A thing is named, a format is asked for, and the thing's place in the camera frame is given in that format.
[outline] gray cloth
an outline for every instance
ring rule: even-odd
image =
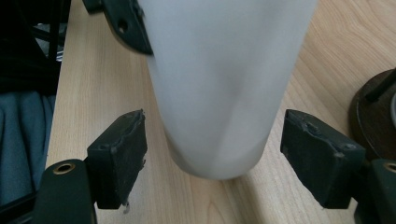
[[[54,105],[35,91],[0,94],[0,205],[38,190]]]

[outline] white cylindrical object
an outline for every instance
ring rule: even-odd
[[[211,179],[261,158],[316,0],[140,0],[172,158]]]

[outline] wood grain surface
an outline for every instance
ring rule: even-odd
[[[396,65],[396,2],[320,0],[258,165],[228,181],[204,180],[172,162],[143,56],[111,34],[104,15],[73,0],[47,166],[84,159],[119,115],[143,108],[148,154],[131,211],[97,210],[99,223],[353,223],[320,207],[279,152],[285,109],[310,113],[348,133],[347,110],[372,76]]]

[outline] wooden table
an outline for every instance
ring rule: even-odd
[[[73,0],[47,165],[84,159],[119,115],[143,108],[148,154],[131,212],[97,210],[99,223],[353,223],[348,210],[314,200],[279,152],[286,108],[348,133],[347,110],[372,76],[396,65],[396,2],[320,0],[260,163],[239,178],[211,181],[172,162],[143,56],[120,45],[104,15]]]

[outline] dark round object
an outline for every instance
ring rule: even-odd
[[[356,142],[367,149],[366,158],[396,161],[396,129],[390,116],[390,102],[396,92],[391,85],[377,101],[369,102],[367,93],[377,87],[393,69],[371,78],[356,93],[349,108],[349,124]]]

